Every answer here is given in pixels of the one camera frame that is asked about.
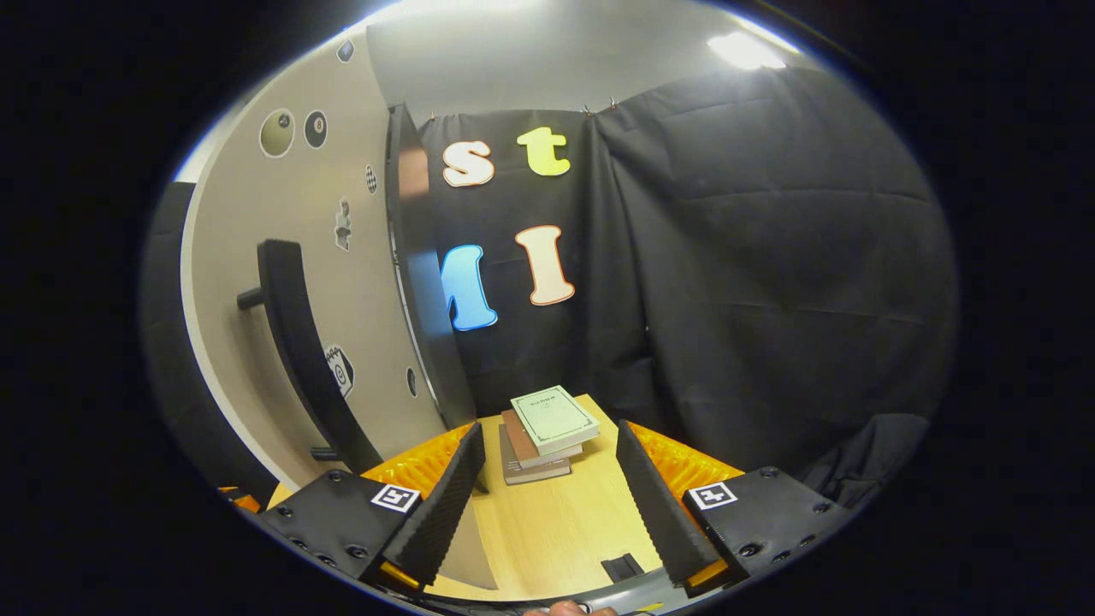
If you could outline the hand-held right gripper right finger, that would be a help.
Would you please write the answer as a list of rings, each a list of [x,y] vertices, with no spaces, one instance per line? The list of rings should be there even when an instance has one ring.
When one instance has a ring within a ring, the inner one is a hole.
[[[774,465],[739,470],[626,420],[615,460],[665,573],[691,597],[774,573],[853,516]]]

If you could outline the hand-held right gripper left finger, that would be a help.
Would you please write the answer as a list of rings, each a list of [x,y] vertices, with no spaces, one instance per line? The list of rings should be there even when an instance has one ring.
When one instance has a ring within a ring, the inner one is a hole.
[[[326,470],[260,519],[326,570],[414,596],[435,583],[485,461],[471,422],[370,470]]]

